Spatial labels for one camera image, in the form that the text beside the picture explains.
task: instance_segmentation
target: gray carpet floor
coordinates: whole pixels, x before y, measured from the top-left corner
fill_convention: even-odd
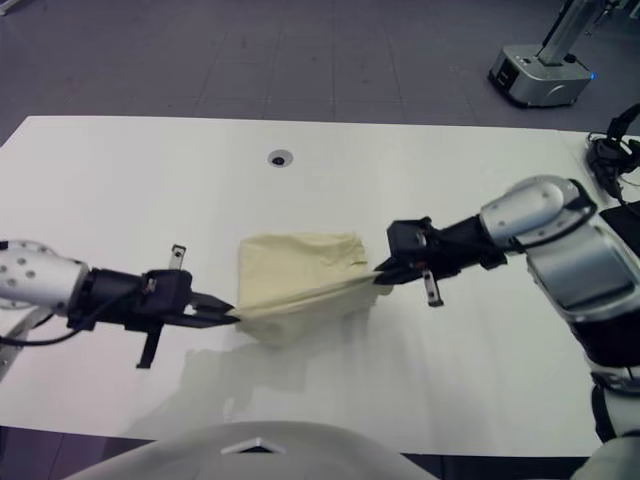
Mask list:
[[[597,77],[572,107],[521,110],[486,80],[501,45],[541,41],[561,5],[23,0],[0,19],[0,141],[34,114],[601,130],[640,101],[627,12],[576,44]]]

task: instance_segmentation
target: black cable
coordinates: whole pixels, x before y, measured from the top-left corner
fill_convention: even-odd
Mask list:
[[[38,323],[36,323],[31,330],[34,330],[34,329],[44,325],[45,323],[47,323],[52,318],[53,318],[53,313],[50,313],[49,315],[44,317],[42,320],[40,320]]]
[[[627,203],[627,201],[624,198],[622,198],[622,189],[620,188],[620,184],[617,181],[613,182],[613,184],[614,184],[614,188],[616,189],[615,190],[616,200],[618,200],[618,203],[620,203],[620,206],[622,206],[627,212],[629,212],[631,215],[633,215],[637,219],[640,219],[640,212],[634,209],[631,205],[629,205],[629,203]]]
[[[51,338],[49,340],[16,340],[13,338],[5,338],[0,336],[0,344],[10,345],[12,347],[45,347],[48,345],[55,345],[57,343],[62,343],[66,340],[69,340],[72,337],[75,337],[78,333],[82,331],[83,328],[91,325],[93,322],[95,322],[98,319],[98,317],[104,314],[107,310],[113,308],[115,305],[124,301],[129,296],[135,293],[138,293],[139,290],[140,290],[139,287],[135,287],[127,291],[126,293],[120,295],[119,297],[114,297],[108,302],[103,303],[98,308],[96,308],[93,311],[93,313],[87,316],[82,322],[82,324],[76,330],[72,330],[71,332],[66,333],[65,335],[62,335],[60,337]]]

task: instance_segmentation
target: towel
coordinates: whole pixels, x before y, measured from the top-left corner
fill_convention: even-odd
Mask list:
[[[240,245],[239,331],[274,347],[373,306],[392,287],[373,283],[353,233],[259,235]]]

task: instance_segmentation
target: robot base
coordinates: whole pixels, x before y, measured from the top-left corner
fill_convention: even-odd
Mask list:
[[[536,56],[541,45],[502,48],[489,72],[489,80],[522,107],[556,107],[573,104],[593,79],[582,64],[543,65]]]

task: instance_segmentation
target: table surface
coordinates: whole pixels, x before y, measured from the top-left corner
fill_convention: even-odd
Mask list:
[[[446,226],[523,178],[595,190],[585,136],[553,130],[135,117],[30,117],[0,149],[7,239],[90,265],[165,268],[188,248],[194,288],[236,301],[237,247],[258,233],[360,235],[370,263],[394,219]],[[291,166],[267,163],[290,150]],[[166,327],[151,370],[142,334],[99,325],[26,349],[0,385],[0,424],[158,439],[204,425],[305,420],[402,452],[589,455],[599,444],[582,350],[524,258],[381,298],[285,350],[233,327]],[[2,312],[8,326],[15,312]],[[65,331],[49,322],[30,338]]]

